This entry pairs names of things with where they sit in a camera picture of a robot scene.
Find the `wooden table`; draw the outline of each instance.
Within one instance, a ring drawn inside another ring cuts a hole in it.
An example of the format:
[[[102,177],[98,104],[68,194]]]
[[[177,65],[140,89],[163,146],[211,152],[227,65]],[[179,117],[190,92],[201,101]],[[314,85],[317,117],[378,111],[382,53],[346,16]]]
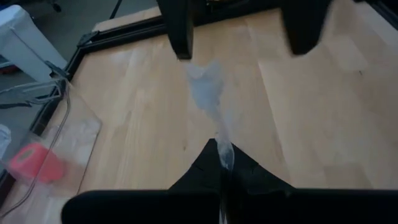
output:
[[[295,187],[398,189],[398,32],[367,4],[336,0],[301,57],[277,9],[194,33],[192,62],[223,66],[232,142],[261,166]],[[166,35],[86,55],[72,84],[103,122],[80,192],[167,189],[215,136]]]

